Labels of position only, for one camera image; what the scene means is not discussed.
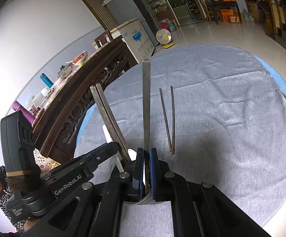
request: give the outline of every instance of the pink thermos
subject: pink thermos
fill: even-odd
[[[35,116],[33,116],[30,112],[28,112],[20,103],[15,101],[12,104],[12,109],[14,111],[22,111],[23,115],[26,117],[26,119],[33,124],[33,121],[35,120]]]

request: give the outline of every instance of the metal bolt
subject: metal bolt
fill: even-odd
[[[89,190],[92,187],[92,183],[91,182],[85,182],[82,184],[82,188],[84,190]]]
[[[203,187],[204,188],[211,188],[212,187],[212,183],[203,182]]]
[[[165,173],[165,177],[167,177],[167,178],[173,178],[175,176],[175,173],[174,172],[166,172]]]
[[[122,178],[122,179],[125,179],[125,178],[128,178],[130,176],[130,174],[128,172],[122,172],[119,174],[119,176]]]

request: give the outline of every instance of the gray refrigerator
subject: gray refrigerator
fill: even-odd
[[[119,25],[128,20],[137,18],[145,29],[147,35],[156,47],[156,33],[159,30],[158,21],[153,18],[153,10],[148,10],[142,0],[110,0],[106,3],[108,10]]]

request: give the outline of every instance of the pair of chopsticks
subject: pair of chopsticks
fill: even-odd
[[[170,94],[171,94],[171,111],[173,114],[173,126],[172,126],[172,136],[170,141],[170,134],[169,134],[169,128],[168,128],[168,121],[166,116],[166,110],[165,110],[165,103],[163,98],[162,89],[159,89],[159,94],[161,95],[161,101],[162,101],[162,107],[163,107],[163,114],[164,114],[164,120],[165,120],[165,126],[166,126],[166,133],[167,133],[167,140],[168,140],[168,146],[169,146],[169,152],[174,155],[175,154],[175,103],[174,103],[174,91],[173,86],[170,86]]]

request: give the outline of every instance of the slatted wooden panel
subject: slatted wooden panel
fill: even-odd
[[[103,0],[82,0],[89,10],[93,13],[99,23],[106,30],[112,30],[118,26],[116,20],[107,9],[106,6],[102,6]]]

